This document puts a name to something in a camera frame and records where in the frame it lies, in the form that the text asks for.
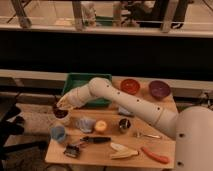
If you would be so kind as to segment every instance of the red bowl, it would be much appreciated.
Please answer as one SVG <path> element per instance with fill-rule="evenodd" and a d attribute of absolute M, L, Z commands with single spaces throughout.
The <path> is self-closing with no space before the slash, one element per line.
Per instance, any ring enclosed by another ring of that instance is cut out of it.
<path fill-rule="evenodd" d="M 163 81 L 152 81 L 149 84 L 150 94 L 157 100 L 162 100 L 171 93 L 171 88 Z"/>
<path fill-rule="evenodd" d="M 121 82 L 120 89 L 128 94 L 135 95 L 140 90 L 140 84 L 136 80 L 125 79 Z"/>

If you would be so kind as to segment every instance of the purple bowl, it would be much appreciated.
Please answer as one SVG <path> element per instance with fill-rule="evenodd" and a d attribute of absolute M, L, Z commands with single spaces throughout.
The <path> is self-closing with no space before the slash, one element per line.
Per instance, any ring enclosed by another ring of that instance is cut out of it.
<path fill-rule="evenodd" d="M 149 92 L 155 99 L 162 100 L 171 93 L 171 89 L 165 82 L 156 80 L 150 82 Z"/>

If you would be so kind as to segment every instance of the yellow object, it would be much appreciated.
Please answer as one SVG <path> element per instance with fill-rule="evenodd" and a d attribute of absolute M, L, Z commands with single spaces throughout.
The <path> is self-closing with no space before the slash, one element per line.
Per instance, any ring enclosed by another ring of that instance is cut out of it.
<path fill-rule="evenodd" d="M 95 131 L 103 133 L 107 129 L 107 123 L 104 120 L 99 120 L 95 123 Z"/>

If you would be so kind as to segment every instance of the black object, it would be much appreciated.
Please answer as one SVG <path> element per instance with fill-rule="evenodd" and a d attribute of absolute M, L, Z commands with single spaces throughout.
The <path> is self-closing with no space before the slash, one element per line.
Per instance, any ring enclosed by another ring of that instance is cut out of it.
<path fill-rule="evenodd" d="M 38 147 L 45 149 L 47 143 L 45 141 L 36 141 L 32 143 L 18 144 L 4 147 L 5 142 L 10 135 L 20 135 L 24 132 L 24 128 L 18 124 L 23 124 L 24 119 L 20 116 L 16 117 L 13 122 L 7 119 L 16 116 L 20 113 L 20 109 L 15 106 L 16 100 L 14 98 L 0 98 L 0 159 L 6 160 L 7 153 L 19 151 L 22 149 Z M 2 161 L 0 162 L 0 170 L 3 171 Z"/>
<path fill-rule="evenodd" d="M 64 154 L 69 157 L 77 158 L 80 154 L 80 149 L 77 146 L 68 145 Z"/>
<path fill-rule="evenodd" d="M 111 138 L 110 137 L 89 137 L 89 136 L 86 136 L 86 137 L 83 137 L 81 139 L 81 141 L 85 141 L 85 142 L 92 142 L 92 143 L 104 143 L 104 142 L 108 142 L 108 141 L 111 141 Z"/>
<path fill-rule="evenodd" d="M 131 123 L 128 119 L 121 119 L 119 121 L 119 130 L 121 133 L 126 133 L 131 127 Z"/>

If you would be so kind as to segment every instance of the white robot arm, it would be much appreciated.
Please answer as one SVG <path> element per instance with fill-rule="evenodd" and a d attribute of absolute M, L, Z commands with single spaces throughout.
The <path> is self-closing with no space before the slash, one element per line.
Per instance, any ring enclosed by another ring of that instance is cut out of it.
<path fill-rule="evenodd" d="M 72 89 L 58 102 L 58 107 L 64 107 L 65 103 L 73 108 L 82 107 L 100 97 L 116 102 L 166 135 L 175 137 L 177 113 L 117 90 L 107 79 L 93 78 L 88 84 Z"/>
<path fill-rule="evenodd" d="M 57 106 L 78 108 L 96 98 L 116 102 L 164 134 L 175 138 L 175 168 L 173 171 L 213 170 L 213 111 L 205 107 L 190 107 L 174 113 L 144 99 L 114 88 L 107 79 L 93 78 L 88 84 L 72 89 Z"/>

